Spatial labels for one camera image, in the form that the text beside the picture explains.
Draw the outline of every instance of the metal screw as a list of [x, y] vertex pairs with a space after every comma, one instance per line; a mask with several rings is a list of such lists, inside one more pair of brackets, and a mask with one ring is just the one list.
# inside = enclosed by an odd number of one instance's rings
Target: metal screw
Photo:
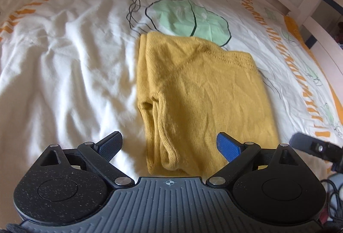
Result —
[[131, 179], [128, 177], [119, 177], [115, 179], [114, 182], [119, 186], [126, 186], [131, 183]]
[[223, 178], [223, 177], [212, 177], [209, 179], [209, 182], [212, 184], [212, 185], [215, 185], [215, 186], [220, 186], [220, 185], [223, 185], [226, 180]]

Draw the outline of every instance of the cable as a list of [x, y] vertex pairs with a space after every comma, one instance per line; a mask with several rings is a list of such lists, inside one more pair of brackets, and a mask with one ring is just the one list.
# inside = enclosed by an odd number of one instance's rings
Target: cable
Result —
[[[328, 183], [331, 185], [333, 192], [329, 196], [329, 202], [328, 202], [328, 214], [329, 217], [332, 218], [332, 222], [330, 222], [332, 225], [330, 227], [335, 227], [338, 231], [338, 233], [343, 233], [343, 201], [340, 198], [340, 192], [337, 189], [336, 185], [333, 181], [329, 179], [324, 179], [320, 181], [321, 183]], [[332, 206], [332, 198], [336, 197], [336, 203], [337, 208], [335, 209]]]

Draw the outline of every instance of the knit fabric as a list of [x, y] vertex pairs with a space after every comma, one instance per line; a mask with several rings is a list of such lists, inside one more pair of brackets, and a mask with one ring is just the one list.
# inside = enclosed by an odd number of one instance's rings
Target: knit fabric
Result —
[[138, 108], [151, 174], [208, 178], [227, 164], [216, 137], [276, 148], [277, 130], [250, 54], [226, 52], [197, 37], [142, 35]]

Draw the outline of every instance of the bedsheet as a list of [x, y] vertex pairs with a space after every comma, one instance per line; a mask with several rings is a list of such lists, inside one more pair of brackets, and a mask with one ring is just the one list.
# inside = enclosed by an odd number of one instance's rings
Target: bedsheet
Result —
[[[123, 134], [111, 161], [149, 175], [136, 104], [136, 40], [142, 33], [198, 36], [250, 53], [264, 79], [279, 138], [297, 131], [342, 146], [329, 85], [292, 20], [254, 0], [26, 0], [0, 28], [0, 227], [20, 222], [13, 190], [47, 145], [64, 149]], [[329, 164], [301, 154], [313, 172]]]

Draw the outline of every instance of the black gripper pad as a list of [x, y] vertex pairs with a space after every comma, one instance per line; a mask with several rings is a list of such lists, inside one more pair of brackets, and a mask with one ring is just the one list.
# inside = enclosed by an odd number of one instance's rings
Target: black gripper pad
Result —
[[207, 187], [198, 177], [143, 177], [132, 188], [115, 190], [99, 212], [79, 223], [46, 227], [25, 221], [22, 226], [32, 233], [314, 233], [320, 229], [314, 221], [288, 227], [256, 221], [234, 205], [226, 190]]
[[104, 139], [94, 144], [96, 152], [108, 162], [121, 150], [123, 146], [123, 136], [115, 131]]

